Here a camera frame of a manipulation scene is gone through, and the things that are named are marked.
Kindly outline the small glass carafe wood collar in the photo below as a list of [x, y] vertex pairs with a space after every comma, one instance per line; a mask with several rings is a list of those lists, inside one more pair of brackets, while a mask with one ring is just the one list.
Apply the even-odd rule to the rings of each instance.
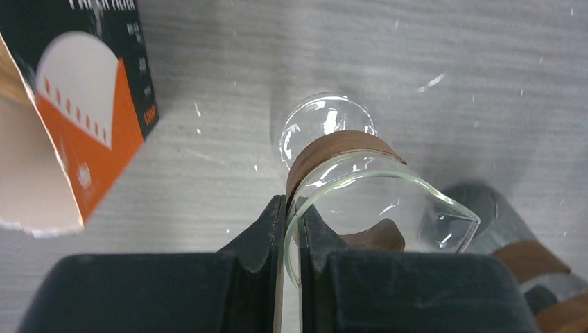
[[307, 218], [353, 249], [391, 252], [462, 253], [481, 224], [415, 173], [379, 137], [369, 110], [343, 94], [301, 100], [276, 146], [288, 173], [285, 269], [297, 287]]

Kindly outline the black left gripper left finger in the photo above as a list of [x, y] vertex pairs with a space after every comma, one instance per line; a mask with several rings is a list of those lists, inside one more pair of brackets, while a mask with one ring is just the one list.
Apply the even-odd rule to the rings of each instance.
[[284, 196], [214, 253], [62, 258], [20, 332], [279, 332]]

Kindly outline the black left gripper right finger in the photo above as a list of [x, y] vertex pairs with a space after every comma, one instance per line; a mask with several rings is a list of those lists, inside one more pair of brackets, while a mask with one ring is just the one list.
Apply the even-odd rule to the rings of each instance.
[[302, 332], [536, 332], [489, 255], [354, 250], [315, 208], [298, 221]]

